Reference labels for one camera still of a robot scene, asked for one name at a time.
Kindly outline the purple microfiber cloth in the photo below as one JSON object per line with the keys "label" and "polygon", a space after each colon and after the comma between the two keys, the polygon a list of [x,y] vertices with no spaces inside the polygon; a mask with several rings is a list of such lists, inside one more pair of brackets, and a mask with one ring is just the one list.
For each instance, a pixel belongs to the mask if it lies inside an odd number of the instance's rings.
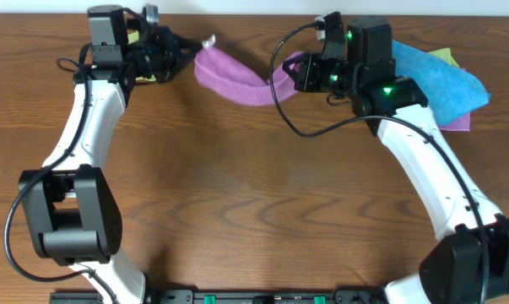
{"label": "purple microfiber cloth", "polygon": [[262,79],[247,65],[217,48],[215,42],[215,35],[202,41],[202,49],[195,56],[197,82],[241,106],[274,105],[270,79]]}

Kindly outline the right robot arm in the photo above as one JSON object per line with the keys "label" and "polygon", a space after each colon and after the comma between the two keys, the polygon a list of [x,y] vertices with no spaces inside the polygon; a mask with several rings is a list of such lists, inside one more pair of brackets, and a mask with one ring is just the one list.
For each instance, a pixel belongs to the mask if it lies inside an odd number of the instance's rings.
{"label": "right robot arm", "polygon": [[437,244],[415,274],[371,293],[373,303],[483,303],[509,294],[509,218],[477,187],[441,127],[483,105],[472,75],[393,39],[387,19],[315,19],[323,44],[285,61],[301,92],[352,105],[396,157],[423,202]]}

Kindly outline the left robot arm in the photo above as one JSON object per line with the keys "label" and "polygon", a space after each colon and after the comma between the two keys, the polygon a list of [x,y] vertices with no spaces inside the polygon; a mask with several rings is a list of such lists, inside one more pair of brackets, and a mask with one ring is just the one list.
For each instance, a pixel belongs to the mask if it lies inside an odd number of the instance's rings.
{"label": "left robot arm", "polygon": [[90,291],[56,291],[52,303],[190,303],[192,293],[152,288],[122,249],[122,216],[104,176],[111,138],[136,86],[165,83],[201,50],[159,23],[158,9],[88,9],[91,40],[73,60],[74,102],[57,146],[24,171],[22,209],[36,254],[83,277]]}

